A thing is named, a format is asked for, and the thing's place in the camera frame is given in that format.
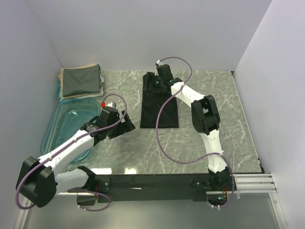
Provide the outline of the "black t-shirt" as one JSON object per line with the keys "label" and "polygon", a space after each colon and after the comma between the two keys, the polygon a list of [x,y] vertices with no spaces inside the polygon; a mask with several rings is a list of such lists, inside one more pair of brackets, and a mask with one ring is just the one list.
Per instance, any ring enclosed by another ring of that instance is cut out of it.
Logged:
{"label": "black t-shirt", "polygon": [[[144,83],[146,76],[143,76],[142,86],[142,106],[140,128],[152,129],[156,127],[157,116],[161,106],[170,98],[170,93],[157,93],[154,91],[145,91]],[[177,100],[173,98],[163,108],[159,118],[159,128],[178,128],[178,106]]]}

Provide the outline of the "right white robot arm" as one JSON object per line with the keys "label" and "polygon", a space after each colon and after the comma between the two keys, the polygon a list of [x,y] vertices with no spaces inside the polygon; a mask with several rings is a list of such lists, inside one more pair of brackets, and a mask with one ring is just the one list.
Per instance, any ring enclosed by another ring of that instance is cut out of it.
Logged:
{"label": "right white robot arm", "polygon": [[141,128],[178,128],[177,100],[191,109],[192,125],[203,139],[209,179],[202,185],[220,190],[230,179],[228,164],[223,158],[219,139],[220,115],[211,95],[191,89],[180,78],[174,78],[169,65],[158,65],[157,72],[143,76]]}

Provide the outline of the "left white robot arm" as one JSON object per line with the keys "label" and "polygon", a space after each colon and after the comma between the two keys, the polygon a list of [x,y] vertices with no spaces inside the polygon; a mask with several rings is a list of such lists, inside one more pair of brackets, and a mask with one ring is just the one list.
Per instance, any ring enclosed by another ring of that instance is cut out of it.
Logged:
{"label": "left white robot arm", "polygon": [[73,188],[98,195],[99,181],[91,169],[79,166],[64,173],[62,169],[105,138],[112,139],[134,129],[126,110],[119,112],[110,104],[106,105],[69,140],[38,159],[30,156],[24,160],[16,184],[17,206],[26,210],[19,195],[39,208],[46,206],[57,194]]}

